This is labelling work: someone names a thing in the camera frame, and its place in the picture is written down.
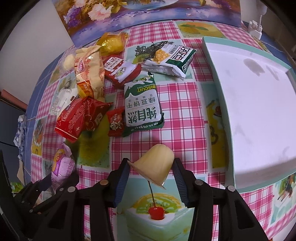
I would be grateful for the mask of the purple swiss roll packet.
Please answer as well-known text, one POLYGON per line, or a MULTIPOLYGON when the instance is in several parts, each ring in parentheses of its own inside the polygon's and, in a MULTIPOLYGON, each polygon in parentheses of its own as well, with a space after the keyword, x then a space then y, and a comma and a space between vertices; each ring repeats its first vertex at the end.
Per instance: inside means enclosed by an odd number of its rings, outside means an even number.
POLYGON ((76 164, 72 158, 71 149, 62 143, 53 159, 51 182, 54 192, 75 171, 76 164))

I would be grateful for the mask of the yellow jelly cup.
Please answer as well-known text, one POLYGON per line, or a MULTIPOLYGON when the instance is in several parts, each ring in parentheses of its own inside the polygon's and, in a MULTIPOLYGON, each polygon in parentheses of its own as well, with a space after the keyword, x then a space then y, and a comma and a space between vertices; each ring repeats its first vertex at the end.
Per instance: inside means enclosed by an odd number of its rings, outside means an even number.
POLYGON ((170 173, 174 159, 175 155, 169 147, 156 144, 136 162, 128 161, 128 164, 146 180, 165 189, 164 183, 170 173))

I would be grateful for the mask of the red flower snack packet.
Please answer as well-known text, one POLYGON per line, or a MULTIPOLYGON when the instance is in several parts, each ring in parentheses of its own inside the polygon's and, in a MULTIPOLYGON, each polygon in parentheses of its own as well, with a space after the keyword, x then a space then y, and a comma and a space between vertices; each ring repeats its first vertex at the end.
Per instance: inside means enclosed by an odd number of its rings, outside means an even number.
POLYGON ((78 140, 84 131, 95 131, 112 102, 102 102, 92 97, 72 101, 57 118, 55 132, 71 143, 78 140))

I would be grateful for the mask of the small red candy packet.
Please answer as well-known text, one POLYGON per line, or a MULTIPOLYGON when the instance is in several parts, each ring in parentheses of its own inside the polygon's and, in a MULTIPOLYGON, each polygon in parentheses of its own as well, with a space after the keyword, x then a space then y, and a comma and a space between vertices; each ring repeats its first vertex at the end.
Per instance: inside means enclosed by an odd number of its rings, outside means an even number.
POLYGON ((109 137, 121 137, 124 129, 125 129, 125 122, 124 122, 124 114, 125 108, 115 108, 113 110, 109 110, 106 115, 109 121, 109 137))

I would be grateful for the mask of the white snack packet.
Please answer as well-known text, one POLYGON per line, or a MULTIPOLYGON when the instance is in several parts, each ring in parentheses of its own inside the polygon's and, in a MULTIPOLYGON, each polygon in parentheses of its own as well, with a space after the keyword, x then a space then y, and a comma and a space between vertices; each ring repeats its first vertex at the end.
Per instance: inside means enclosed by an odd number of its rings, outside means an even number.
POLYGON ((78 89, 62 89, 50 107, 50 115, 58 117, 70 103, 78 98, 78 89))

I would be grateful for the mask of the green mung bean biscuit packet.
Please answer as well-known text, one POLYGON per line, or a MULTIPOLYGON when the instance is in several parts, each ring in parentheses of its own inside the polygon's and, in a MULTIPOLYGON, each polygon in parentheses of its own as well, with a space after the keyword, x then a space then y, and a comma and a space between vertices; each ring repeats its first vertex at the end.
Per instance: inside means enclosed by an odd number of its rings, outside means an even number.
POLYGON ((126 127, 123 137, 164 126, 164 113, 151 72, 142 70, 135 80, 125 84, 124 96, 126 127))

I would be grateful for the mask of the beige swiss roll packet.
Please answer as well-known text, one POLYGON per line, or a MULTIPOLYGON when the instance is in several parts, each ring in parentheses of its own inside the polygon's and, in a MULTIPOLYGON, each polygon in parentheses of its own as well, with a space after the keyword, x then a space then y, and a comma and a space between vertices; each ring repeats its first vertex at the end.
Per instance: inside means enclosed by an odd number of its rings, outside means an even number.
POLYGON ((105 69, 99 49, 99 45, 94 45, 76 50, 74 71, 78 95, 105 102, 105 69))

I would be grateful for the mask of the red white milk biscuit packet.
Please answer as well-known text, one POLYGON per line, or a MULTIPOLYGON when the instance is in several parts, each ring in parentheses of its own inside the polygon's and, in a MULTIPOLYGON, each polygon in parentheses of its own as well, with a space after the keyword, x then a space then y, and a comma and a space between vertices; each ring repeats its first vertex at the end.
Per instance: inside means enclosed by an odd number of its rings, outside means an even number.
POLYGON ((117 89, 123 89, 126 83, 135 80, 142 70, 140 64, 133 64, 116 56, 108 57, 103 64, 105 78, 117 89))

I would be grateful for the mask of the round pastry clear wrapper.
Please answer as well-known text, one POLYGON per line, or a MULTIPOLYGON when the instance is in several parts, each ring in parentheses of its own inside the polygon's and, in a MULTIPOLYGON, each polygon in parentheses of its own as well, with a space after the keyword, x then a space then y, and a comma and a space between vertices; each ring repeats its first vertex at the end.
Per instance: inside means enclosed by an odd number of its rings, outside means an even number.
POLYGON ((75 64, 75 56, 73 54, 69 54, 65 57, 63 62, 63 69, 66 71, 71 70, 75 64))

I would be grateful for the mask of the yellow clear cake packet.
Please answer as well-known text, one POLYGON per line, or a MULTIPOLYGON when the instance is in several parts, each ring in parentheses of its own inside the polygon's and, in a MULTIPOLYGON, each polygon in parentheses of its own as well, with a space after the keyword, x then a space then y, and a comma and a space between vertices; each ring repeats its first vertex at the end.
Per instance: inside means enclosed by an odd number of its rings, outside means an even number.
POLYGON ((107 32, 100 37, 96 45, 100 46, 99 51, 102 56, 117 55, 125 50, 128 37, 129 34, 125 32, 107 32))

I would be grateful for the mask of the white green cracker packet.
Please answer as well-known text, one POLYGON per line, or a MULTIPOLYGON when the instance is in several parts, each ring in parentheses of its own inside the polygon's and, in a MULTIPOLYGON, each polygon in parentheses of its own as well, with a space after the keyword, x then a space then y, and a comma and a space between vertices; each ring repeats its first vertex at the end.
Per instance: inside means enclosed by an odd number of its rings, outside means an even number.
POLYGON ((149 72, 170 75, 184 80, 195 54, 196 49, 166 43, 155 51, 153 57, 143 61, 142 68, 149 72))

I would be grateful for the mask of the beige paper card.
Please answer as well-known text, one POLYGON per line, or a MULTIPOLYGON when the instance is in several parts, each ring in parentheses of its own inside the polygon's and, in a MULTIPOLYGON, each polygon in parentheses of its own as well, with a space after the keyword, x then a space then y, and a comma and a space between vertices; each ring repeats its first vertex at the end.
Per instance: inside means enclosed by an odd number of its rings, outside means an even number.
POLYGON ((17 172, 17 178, 20 180, 21 184, 25 186, 25 178, 23 174, 23 161, 19 160, 19 167, 18 167, 18 172, 17 172))

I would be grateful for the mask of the blue white tissue pack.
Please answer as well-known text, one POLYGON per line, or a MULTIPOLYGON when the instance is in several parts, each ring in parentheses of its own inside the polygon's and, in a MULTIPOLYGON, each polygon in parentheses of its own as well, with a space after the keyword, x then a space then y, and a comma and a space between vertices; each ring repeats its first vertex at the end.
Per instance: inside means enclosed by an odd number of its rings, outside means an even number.
POLYGON ((18 117, 18 127, 14 137, 14 144, 18 148, 18 159, 22 160, 25 150, 25 135, 27 130, 27 118, 26 116, 20 115, 18 117))

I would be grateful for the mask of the white teal-rimmed tray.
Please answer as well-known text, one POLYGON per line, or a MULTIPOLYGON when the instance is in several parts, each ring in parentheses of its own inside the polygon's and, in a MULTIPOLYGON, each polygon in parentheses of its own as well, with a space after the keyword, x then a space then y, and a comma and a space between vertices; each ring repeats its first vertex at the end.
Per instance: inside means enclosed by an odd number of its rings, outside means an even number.
POLYGON ((229 161, 225 184, 239 192, 271 185, 295 171, 295 73, 272 54, 204 37, 219 97, 229 161))

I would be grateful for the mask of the white bulb socket lamp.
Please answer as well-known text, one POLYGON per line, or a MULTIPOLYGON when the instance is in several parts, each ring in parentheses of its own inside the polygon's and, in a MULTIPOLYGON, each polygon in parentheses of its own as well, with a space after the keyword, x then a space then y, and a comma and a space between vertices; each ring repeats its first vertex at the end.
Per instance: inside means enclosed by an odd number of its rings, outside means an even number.
POLYGON ((260 40, 262 36, 262 17, 267 12, 267 6, 261 1, 256 1, 256 8, 258 12, 258 20, 249 21, 248 33, 255 39, 260 40))

